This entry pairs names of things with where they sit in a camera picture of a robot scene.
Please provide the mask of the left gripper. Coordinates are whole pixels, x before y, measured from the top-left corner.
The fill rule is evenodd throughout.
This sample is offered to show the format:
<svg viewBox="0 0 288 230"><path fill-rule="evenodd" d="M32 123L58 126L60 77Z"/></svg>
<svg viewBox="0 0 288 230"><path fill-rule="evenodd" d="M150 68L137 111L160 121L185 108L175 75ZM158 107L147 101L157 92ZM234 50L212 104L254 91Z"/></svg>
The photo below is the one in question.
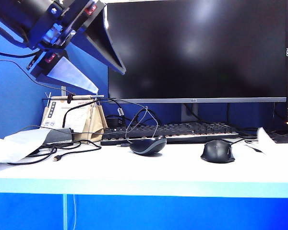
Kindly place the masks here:
<svg viewBox="0 0 288 230"><path fill-rule="evenodd" d="M126 68L105 26L105 7L100 0L27 0L27 47L60 50L84 33L90 44L88 53L125 74ZM26 68L38 82L98 93L97 86L69 61L65 50L39 51Z"/></svg>

